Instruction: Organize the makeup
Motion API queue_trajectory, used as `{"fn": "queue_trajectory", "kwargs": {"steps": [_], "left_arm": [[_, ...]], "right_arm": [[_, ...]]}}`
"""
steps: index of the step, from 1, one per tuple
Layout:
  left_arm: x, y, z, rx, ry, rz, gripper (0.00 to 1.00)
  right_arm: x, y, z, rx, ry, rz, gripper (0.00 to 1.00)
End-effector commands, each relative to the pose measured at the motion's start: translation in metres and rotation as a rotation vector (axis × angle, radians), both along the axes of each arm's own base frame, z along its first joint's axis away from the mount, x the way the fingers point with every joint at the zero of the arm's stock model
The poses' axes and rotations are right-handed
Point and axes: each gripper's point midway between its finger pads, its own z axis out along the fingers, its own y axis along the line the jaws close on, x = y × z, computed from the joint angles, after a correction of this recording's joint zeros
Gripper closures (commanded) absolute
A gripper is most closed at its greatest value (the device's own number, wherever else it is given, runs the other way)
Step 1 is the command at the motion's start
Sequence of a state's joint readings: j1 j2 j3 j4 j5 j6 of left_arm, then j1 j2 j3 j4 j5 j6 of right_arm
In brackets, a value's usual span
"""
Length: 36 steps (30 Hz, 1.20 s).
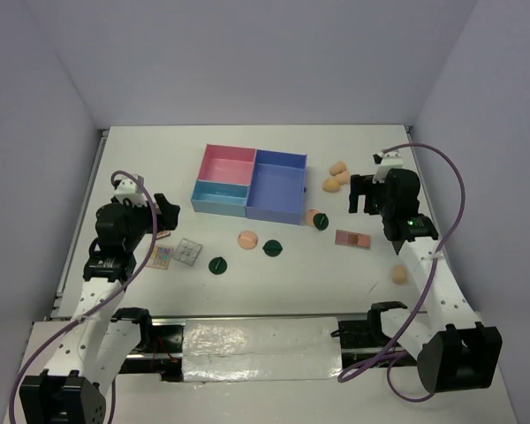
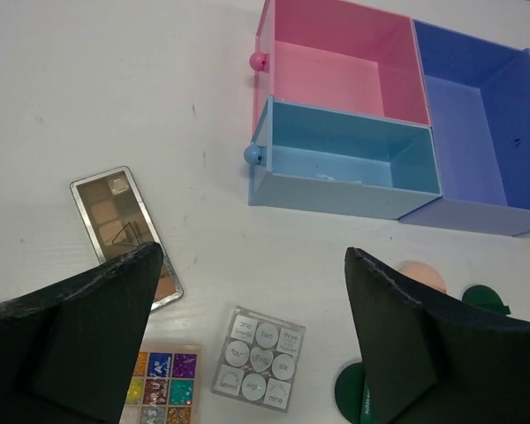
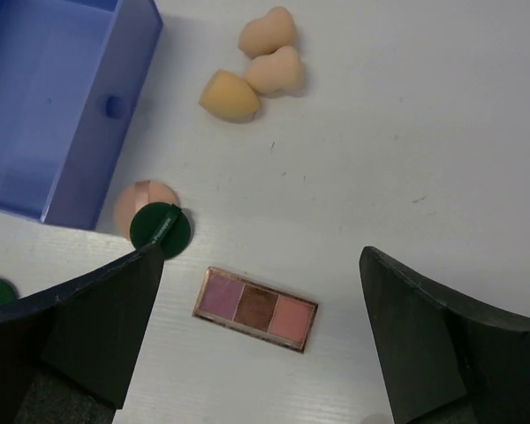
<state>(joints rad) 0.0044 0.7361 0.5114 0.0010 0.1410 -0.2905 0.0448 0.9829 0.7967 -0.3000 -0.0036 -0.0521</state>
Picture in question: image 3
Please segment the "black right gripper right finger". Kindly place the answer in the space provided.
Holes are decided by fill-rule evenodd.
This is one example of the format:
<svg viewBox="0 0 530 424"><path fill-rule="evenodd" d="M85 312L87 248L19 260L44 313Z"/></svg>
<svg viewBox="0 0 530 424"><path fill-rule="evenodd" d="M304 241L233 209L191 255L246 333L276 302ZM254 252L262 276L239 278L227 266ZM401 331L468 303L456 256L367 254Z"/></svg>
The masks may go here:
<svg viewBox="0 0 530 424"><path fill-rule="evenodd" d="M396 423L530 423L530 318L367 246L360 278Z"/></svg>

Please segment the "orange teardrop sponge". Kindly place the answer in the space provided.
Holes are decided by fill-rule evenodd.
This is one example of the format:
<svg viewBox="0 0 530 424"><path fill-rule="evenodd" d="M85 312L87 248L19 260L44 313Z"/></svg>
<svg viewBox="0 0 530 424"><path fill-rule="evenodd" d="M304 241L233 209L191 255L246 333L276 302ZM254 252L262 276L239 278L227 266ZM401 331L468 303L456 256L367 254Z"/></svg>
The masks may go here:
<svg viewBox="0 0 530 424"><path fill-rule="evenodd" d="M249 84L237 74L218 70L204 87L199 105L209 113L228 120L252 116L261 103Z"/></svg>

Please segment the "beige gourd sponge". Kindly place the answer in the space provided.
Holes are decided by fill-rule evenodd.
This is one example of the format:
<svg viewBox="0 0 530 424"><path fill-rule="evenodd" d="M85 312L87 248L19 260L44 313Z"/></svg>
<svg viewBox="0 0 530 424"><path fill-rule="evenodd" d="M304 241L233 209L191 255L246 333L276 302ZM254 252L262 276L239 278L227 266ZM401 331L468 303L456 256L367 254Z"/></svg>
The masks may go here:
<svg viewBox="0 0 530 424"><path fill-rule="evenodd" d="M297 37L292 14L277 6L246 24L238 38L238 48L248 57L255 58L274 53L284 46L294 46Z"/></svg>
<svg viewBox="0 0 530 424"><path fill-rule="evenodd" d="M306 84L306 68L296 48L283 46L253 59L246 69L245 80L262 95L277 91L297 93Z"/></svg>

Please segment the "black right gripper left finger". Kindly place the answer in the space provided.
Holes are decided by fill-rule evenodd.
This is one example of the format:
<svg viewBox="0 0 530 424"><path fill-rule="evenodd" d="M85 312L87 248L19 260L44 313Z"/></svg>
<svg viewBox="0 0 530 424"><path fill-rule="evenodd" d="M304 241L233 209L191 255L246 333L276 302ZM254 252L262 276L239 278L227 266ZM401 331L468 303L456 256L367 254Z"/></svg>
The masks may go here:
<svg viewBox="0 0 530 424"><path fill-rule="evenodd" d="M163 273L147 246L0 306L0 397L19 397L52 370L97 397L124 397Z"/></svg>

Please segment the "peach round puff with ribbon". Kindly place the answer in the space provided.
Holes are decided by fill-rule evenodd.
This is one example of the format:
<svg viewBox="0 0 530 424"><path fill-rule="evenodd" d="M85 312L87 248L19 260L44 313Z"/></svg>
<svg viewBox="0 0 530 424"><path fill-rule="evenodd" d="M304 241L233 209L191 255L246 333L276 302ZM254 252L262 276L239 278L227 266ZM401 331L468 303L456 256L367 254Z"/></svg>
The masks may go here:
<svg viewBox="0 0 530 424"><path fill-rule="evenodd" d="M165 202L180 205L178 195L166 184L156 180L135 182L119 194L114 209L114 223L119 233L131 239L130 228L134 216L149 203Z"/></svg>

